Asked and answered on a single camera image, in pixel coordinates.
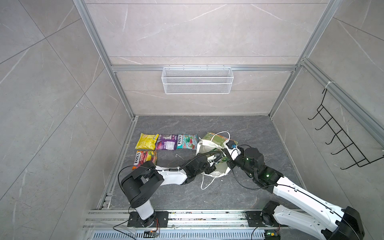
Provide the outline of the teal mint candy packet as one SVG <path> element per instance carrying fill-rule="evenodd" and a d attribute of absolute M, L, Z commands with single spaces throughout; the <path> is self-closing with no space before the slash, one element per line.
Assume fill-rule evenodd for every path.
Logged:
<path fill-rule="evenodd" d="M 178 135 L 177 149 L 195 150 L 198 144 L 197 135 L 181 134 Z"/>

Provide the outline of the floral paper bag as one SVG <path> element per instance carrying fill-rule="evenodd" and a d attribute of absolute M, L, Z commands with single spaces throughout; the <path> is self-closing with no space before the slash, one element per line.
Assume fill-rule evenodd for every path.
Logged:
<path fill-rule="evenodd" d="M 197 144 L 197 155 L 206 154 L 206 157 L 210 157 L 213 154 L 220 153 L 222 155 L 227 156 L 229 159 L 229 152 L 226 150 L 224 146 L 224 142 L 226 140 L 232 140 L 231 134 L 228 131 L 222 131 L 218 133 L 207 133 L 204 137 L 200 138 L 198 144 Z M 212 182 L 214 182 L 216 179 L 222 178 L 229 174 L 231 169 L 228 167 L 227 162 L 226 163 L 220 163 L 216 164 L 216 170 L 207 175 L 202 173 L 203 177 L 210 177 L 212 178 Z"/>

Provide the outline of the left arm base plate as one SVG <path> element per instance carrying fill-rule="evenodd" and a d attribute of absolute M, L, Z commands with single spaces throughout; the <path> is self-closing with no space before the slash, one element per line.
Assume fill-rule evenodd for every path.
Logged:
<path fill-rule="evenodd" d="M 154 212 L 148 219 L 142 220 L 137 212 L 131 212 L 127 227 L 147 228 L 160 227 L 166 228 L 169 221 L 169 212 L 159 211 Z"/>

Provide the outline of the purple snack packet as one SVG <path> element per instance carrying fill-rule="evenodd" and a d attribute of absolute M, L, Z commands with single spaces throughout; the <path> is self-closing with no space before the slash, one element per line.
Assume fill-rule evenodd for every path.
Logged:
<path fill-rule="evenodd" d="M 178 135 L 160 134 L 156 142 L 156 150 L 174 151 L 177 149 Z"/>

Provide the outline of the yellow snack packet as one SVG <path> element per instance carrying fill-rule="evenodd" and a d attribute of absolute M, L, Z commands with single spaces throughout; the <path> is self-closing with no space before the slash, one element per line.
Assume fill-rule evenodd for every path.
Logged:
<path fill-rule="evenodd" d="M 155 150 L 159 134 L 148 135 L 141 133 L 140 138 L 135 146 L 136 150 Z"/>

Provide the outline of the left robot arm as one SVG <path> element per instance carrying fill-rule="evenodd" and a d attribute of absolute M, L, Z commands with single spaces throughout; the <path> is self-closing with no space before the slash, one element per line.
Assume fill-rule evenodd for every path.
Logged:
<path fill-rule="evenodd" d="M 221 151 L 197 154 L 178 167 L 160 167 L 152 161 L 147 161 L 122 180 L 118 179 L 121 191 L 128 199 L 130 207 L 135 210 L 130 214 L 128 225 L 159 225 L 159 218 L 150 201 L 157 189 L 165 185 L 187 185 L 194 181 L 197 175 L 214 171 L 215 165 L 223 156 Z"/>

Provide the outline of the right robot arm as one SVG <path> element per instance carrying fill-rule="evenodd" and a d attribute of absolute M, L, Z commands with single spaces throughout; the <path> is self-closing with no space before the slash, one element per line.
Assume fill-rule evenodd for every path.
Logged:
<path fill-rule="evenodd" d="M 360 214 L 352 207 L 341 208 L 294 184 L 288 177 L 265 164 L 257 148 L 242 148 L 233 141 L 223 149 L 230 169 L 238 167 L 258 186 L 301 209 L 291 210 L 270 201 L 261 216 L 265 225 L 275 224 L 300 230 L 319 240 L 362 240 L 365 231 Z"/>

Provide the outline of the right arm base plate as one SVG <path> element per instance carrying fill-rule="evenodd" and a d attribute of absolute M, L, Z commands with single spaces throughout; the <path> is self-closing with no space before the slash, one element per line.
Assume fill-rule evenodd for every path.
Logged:
<path fill-rule="evenodd" d="M 275 213 L 274 210 L 267 211 L 245 211 L 245 218 L 248 222 L 249 227 L 273 227 L 278 228 L 280 227 L 287 227 L 286 225 L 279 224 L 273 214 Z"/>

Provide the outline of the orange blackcurrant candy packet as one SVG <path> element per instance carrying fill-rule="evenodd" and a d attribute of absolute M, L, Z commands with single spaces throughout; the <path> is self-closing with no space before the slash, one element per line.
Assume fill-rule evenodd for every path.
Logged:
<path fill-rule="evenodd" d="M 132 170 L 137 169 L 145 162 L 152 162 L 154 165 L 157 163 L 157 151 L 137 151 L 135 155 L 135 161 L 132 166 Z"/>

